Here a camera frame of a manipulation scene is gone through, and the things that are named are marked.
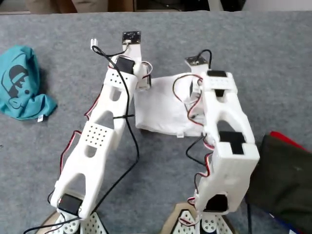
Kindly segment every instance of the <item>black cable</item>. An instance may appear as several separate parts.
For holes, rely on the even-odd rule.
[[[188,158],[190,158],[191,160],[199,163],[200,165],[203,165],[203,166],[206,166],[205,163],[197,160],[196,158],[193,158],[192,156],[189,155],[189,150],[194,146],[196,145],[200,140],[202,140],[204,138],[204,136],[201,136],[200,138],[198,138],[196,141],[194,141],[188,148],[187,150],[185,151],[185,154]]]
[[[105,54],[105,55],[106,55],[107,57],[113,57],[113,56],[117,56],[117,55],[122,55],[122,54],[124,54],[124,53],[127,51],[128,47],[129,47],[129,44],[127,44],[127,46],[126,46],[126,48],[125,48],[124,51],[121,51],[121,52],[116,53],[116,54],[113,54],[113,55],[107,55],[107,54]],[[98,48],[98,49],[99,49],[99,51],[95,51],[95,50],[93,50],[93,51],[96,52],[98,55],[103,56],[102,53],[104,53],[104,52],[103,52],[100,48]]]
[[[253,227],[252,227],[252,209],[250,204],[246,201],[247,204],[247,220],[248,220],[248,234],[253,234]]]
[[[177,9],[177,8],[175,8],[174,6],[172,6],[172,4],[165,4],[165,3],[162,3],[162,2],[157,1],[157,0],[151,0],[151,1],[156,2],[156,3],[158,3],[159,5],[162,5],[163,7],[166,7],[166,8],[170,8],[170,9],[172,9],[172,10],[181,11],[180,9]]]
[[[61,227],[63,227],[63,226],[64,226],[64,224],[60,225],[58,228],[55,228],[55,229],[49,230],[49,231],[45,232],[44,234],[48,234],[48,233],[51,233],[51,232],[57,231],[58,229],[60,229],[60,228],[61,228]]]
[[[54,192],[54,189],[52,190],[51,193],[49,193],[48,197],[47,197],[47,201],[49,204],[51,204],[51,201],[50,201],[50,196],[52,195],[52,193]]]
[[[126,106],[126,113],[124,115],[124,118],[126,120],[126,123],[127,123],[127,126],[128,126],[128,129],[129,129],[129,132],[131,134],[131,137],[135,143],[135,146],[136,146],[136,160],[135,162],[131,165],[131,167],[124,173],[121,175],[121,177],[111,186],[111,188],[104,194],[104,196],[99,200],[99,202],[97,203],[97,205],[95,206],[95,208],[93,209],[92,212],[95,212],[97,210],[97,208],[101,205],[101,203],[103,202],[103,200],[108,196],[108,194],[114,189],[114,187],[116,187],[116,185],[118,185],[118,183],[135,167],[135,165],[138,163],[139,161],[139,158],[140,158],[140,152],[139,152],[139,148],[138,148],[138,143],[137,143],[137,139],[135,137],[135,135],[133,134],[133,131],[131,129],[131,126],[130,126],[130,123],[129,123],[129,120],[128,120],[128,113],[129,113],[129,105],[130,105],[130,94],[129,94],[129,90],[128,90],[128,87],[127,87],[127,84],[119,70],[119,68],[116,66],[116,64],[109,58],[108,55],[106,55],[98,46],[92,46],[92,50],[94,52],[96,52],[98,55],[101,55],[103,57],[105,57],[109,63],[112,64],[112,66],[114,67],[114,69],[117,71],[118,75],[120,76],[121,78],[121,81],[125,87],[125,90],[126,90],[126,93],[127,93],[127,106]]]
[[[70,222],[76,221],[78,219],[80,219],[80,217],[72,218],[72,219],[69,219],[69,220],[61,222],[61,223],[55,223],[55,224],[49,224],[49,225],[42,225],[42,226],[38,226],[38,227],[33,227],[33,228],[30,228],[30,229],[27,229],[26,231],[24,231],[23,234],[26,234],[26,233],[34,231],[34,230],[39,230],[39,229],[42,229],[42,228],[51,228],[51,227],[55,227],[55,226],[58,226],[58,225],[64,225],[66,223],[70,223]]]
[[[200,57],[204,52],[209,52],[209,54],[210,54],[208,67],[209,67],[209,69],[211,69],[211,61],[213,60],[213,53],[211,52],[211,50],[209,50],[209,49],[204,49],[204,50],[200,51],[200,52],[198,53],[197,57],[196,57],[196,61],[199,59],[199,57]]]

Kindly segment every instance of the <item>white cloth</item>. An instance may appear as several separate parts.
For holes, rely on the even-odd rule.
[[[136,127],[169,135],[200,136],[202,126],[187,119],[184,104],[172,92],[175,79],[183,74],[152,79],[149,90],[136,90],[134,94]],[[185,100],[189,96],[192,77],[175,84],[175,93]]]

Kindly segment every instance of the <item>dark green fabric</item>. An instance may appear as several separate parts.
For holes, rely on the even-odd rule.
[[[312,234],[312,154],[265,136],[247,199],[307,234]]]

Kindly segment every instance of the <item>white 3d-printed bracket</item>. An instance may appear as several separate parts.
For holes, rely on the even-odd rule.
[[[132,39],[140,38],[140,35],[130,32],[129,36]],[[129,91],[129,103],[131,103],[134,91],[137,86],[138,79],[142,78],[141,74],[141,48],[139,40],[134,43],[124,43],[124,49],[127,47],[125,56],[129,56],[135,61],[134,75],[121,72],[126,86]],[[118,100],[113,100],[114,93],[120,92]],[[89,218],[93,208],[96,204],[96,199],[102,185],[105,162],[111,148],[116,149],[119,145],[121,135],[125,127],[125,118],[123,116],[127,109],[127,93],[123,81],[119,73],[113,69],[108,68],[106,77],[103,83],[103,88],[96,106],[94,107],[90,119],[86,122],[82,131],[78,144],[75,146],[72,153],[69,155],[62,173],[55,183],[55,190],[51,197],[51,205],[58,207],[59,201],[62,196],[72,194],[69,186],[74,179],[82,174],[85,176],[85,195],[75,195],[82,199],[82,204],[79,208],[78,215],[83,220]],[[108,128],[99,124],[99,121],[108,113],[113,113],[114,128]],[[94,155],[89,155],[89,148],[95,148]]]
[[[222,76],[210,76],[208,63],[188,65],[192,74],[202,77],[202,100],[205,113],[204,135],[214,152],[209,156],[210,175],[202,177],[195,192],[195,207],[200,213],[206,209],[207,202],[217,194],[227,197],[228,208],[224,212],[209,214],[225,215],[234,212],[240,205],[248,187],[251,173],[259,161],[259,152],[254,143],[254,135],[247,116],[243,113],[238,97],[237,87],[231,73],[222,72]],[[223,90],[223,96],[217,97],[216,90]],[[229,142],[220,142],[217,124],[228,122],[236,132],[241,132],[243,154],[234,154]]]

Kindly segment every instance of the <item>cable tie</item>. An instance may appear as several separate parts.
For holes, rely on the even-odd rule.
[[[123,116],[116,116],[116,117],[113,117],[113,119],[115,118],[128,118],[128,117],[134,117],[135,115],[123,115]]]

